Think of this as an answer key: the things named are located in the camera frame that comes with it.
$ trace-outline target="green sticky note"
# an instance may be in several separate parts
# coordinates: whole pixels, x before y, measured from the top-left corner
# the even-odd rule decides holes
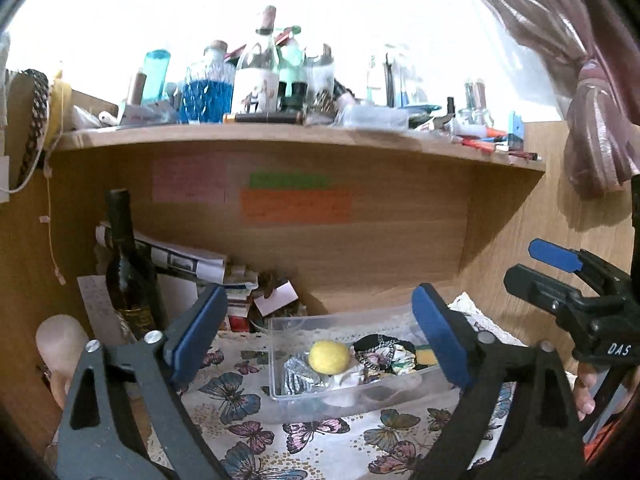
[[[329,179],[318,173],[260,172],[249,176],[251,189],[327,189]]]

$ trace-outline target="wine bottle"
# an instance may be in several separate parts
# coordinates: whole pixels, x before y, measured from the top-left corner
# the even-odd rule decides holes
[[[278,98],[278,53],[273,41],[276,8],[264,9],[260,26],[247,41],[236,67],[231,112],[274,112]]]
[[[167,326],[156,269],[136,249],[129,191],[112,189],[105,197],[113,244],[113,257],[107,267],[107,290],[113,307],[139,340],[147,332],[164,330]]]

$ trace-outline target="blue gripper pad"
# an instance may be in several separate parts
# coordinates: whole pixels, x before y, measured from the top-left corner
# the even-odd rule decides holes
[[[226,308],[226,292],[219,286],[211,296],[205,298],[204,306],[173,352],[174,373],[171,376],[171,384],[174,388],[186,386],[195,377],[202,364],[202,358],[225,319]]]
[[[529,255],[539,262],[549,264],[564,272],[577,272],[582,262],[577,254],[559,245],[536,238],[529,244]]]
[[[460,341],[457,338],[449,324],[452,321],[454,328],[462,331],[463,338],[471,336],[475,339],[475,332],[464,314],[450,310],[430,283],[423,283],[414,290],[412,310],[447,381],[460,388],[470,386],[473,379],[468,370],[468,349],[465,349],[464,340]]]

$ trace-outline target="butterfly tablecloth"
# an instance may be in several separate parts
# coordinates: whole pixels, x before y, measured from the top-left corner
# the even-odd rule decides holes
[[[490,330],[503,342],[522,344],[486,318],[466,294],[450,307],[464,312],[476,330]],[[266,345],[266,336],[224,333],[181,392],[191,419],[234,480],[362,480],[390,473],[395,473],[393,478],[408,477],[433,446],[460,396],[455,388],[360,415],[274,424]],[[470,466],[485,462],[494,452],[513,391],[513,383],[503,385]],[[155,462],[171,467],[155,432],[148,452]]]

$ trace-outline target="dark wine bottle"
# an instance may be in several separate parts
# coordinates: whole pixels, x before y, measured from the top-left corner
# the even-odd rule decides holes
[[[112,189],[105,197],[113,243],[113,257],[107,267],[107,289],[113,307],[140,340],[147,332],[164,330],[167,326],[156,269],[136,249],[129,191]]]

